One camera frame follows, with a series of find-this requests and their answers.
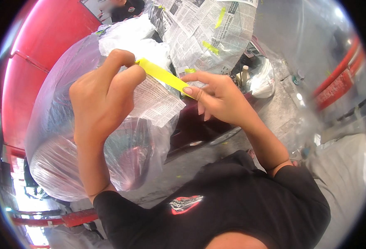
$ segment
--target concrete floor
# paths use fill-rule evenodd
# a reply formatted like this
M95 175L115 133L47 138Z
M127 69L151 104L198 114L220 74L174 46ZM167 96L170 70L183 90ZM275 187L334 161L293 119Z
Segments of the concrete floor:
M279 55L271 52L265 45L266 54L270 59L275 71L276 88L273 99L266 104L258 113L263 122L287 147L292 157L298 157L298 149L301 149L307 131L317 130L317 120L311 112L303 107L296 94L300 91L291 81L291 72L286 61ZM200 167L214 162L237 150L247 150L251 144L243 131L240 131L227 143L215 146L203 146L196 151L184 154L163 166L162 173L137 190L120 192L120 194L144 208L151 208L162 201L165 197L175 192L180 186L197 173ZM93 207L88 199L71 203L73 211ZM101 222L96 221L99 231L105 236Z

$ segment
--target yellow masking tape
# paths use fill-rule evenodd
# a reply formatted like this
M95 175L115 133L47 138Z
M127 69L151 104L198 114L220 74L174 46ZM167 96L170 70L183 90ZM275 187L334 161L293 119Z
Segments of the yellow masking tape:
M136 63L138 63L139 66L141 66L144 69L144 71L146 71L147 74L151 75L156 79L159 79L160 81L164 82L167 85L170 85L179 92L183 92L183 88L189 86L186 82L182 81L178 77L175 77L170 72L146 60L145 58L141 58Z
M209 49L211 52L213 52L214 54L218 55L219 53L219 49L217 49L216 47L210 45L208 42L203 41L203 45L204 47L206 47L207 49Z
M195 68L188 68L184 70L186 73L193 73L193 72L197 72L197 70Z
M222 23L222 19L223 19L225 12L226 12L226 7L223 7L222 11L220 12L219 19L218 19L218 22L216 23L215 28L219 27L220 24Z

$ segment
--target black shirt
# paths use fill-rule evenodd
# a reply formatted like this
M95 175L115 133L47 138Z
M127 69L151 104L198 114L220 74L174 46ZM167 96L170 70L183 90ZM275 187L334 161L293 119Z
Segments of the black shirt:
M313 248L330 208L306 167L270 177L244 151L204 166L193 180L151 209L113 191L94 207L114 248L205 248L217 235L242 232L268 249Z
M112 22L121 22L125 18L138 16L144 9L143 0L126 0L122 7L115 7L111 12Z

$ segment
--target bottle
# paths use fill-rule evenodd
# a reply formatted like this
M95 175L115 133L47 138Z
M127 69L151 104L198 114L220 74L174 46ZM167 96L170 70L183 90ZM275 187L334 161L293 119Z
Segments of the bottle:
M237 73L235 75L235 78L236 78L240 88L245 86L247 81L250 78L250 74L248 72L248 66L247 65L242 66L242 72Z

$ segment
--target finger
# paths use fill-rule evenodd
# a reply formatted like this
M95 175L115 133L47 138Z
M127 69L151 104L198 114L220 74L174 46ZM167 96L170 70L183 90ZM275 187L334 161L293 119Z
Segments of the finger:
M98 77L101 77L101 84L107 89L111 80L119 72L122 66L130 67L135 63L134 54L126 50L114 49L110 52L103 65L97 70Z
M133 65L114 76L107 93L107 101L114 104L131 96L135 88L146 79L146 72L139 65Z
M201 89L211 96L215 95L215 88L210 85L206 85L205 87L202 87Z
M210 84L212 82L220 81L221 75L211 74L209 72L195 72L190 73L181 78L184 82L200 81L204 84Z
M213 109L217 105L220 105L220 99L217 99L215 97L210 96L208 93L206 93L203 89L198 87L184 87L183 92L187 93L191 97L193 97L198 102L201 102L201 104L206 109Z
M208 121L210 119L210 112L205 109L205 114L204 114L204 121Z
M203 105L203 104L201 104L201 102L198 102L197 106L198 106L198 115L203 114L203 113L204 113L204 111L205 111L205 107L204 107L204 105Z

